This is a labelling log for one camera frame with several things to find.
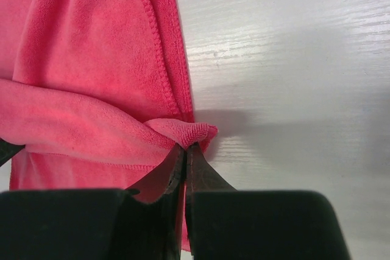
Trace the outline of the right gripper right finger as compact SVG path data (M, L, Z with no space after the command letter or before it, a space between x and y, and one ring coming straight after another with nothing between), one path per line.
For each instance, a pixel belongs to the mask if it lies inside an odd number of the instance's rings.
M314 191L239 191L186 152L185 217L195 259L349 259L336 213Z

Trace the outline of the pink towel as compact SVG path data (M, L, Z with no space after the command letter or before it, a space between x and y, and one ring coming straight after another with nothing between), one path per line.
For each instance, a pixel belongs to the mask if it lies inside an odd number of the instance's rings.
M124 189L217 132L194 120L176 0L1 0L10 192Z

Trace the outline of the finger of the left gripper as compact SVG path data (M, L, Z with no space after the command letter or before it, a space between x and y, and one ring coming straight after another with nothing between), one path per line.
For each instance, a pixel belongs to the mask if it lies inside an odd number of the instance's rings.
M0 140L0 167L11 160L17 153L24 149L24 145L11 144L3 139Z

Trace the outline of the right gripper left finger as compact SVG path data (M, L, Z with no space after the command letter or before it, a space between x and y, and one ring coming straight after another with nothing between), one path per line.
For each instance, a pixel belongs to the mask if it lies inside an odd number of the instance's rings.
M179 259L185 152L126 189L1 194L2 259Z

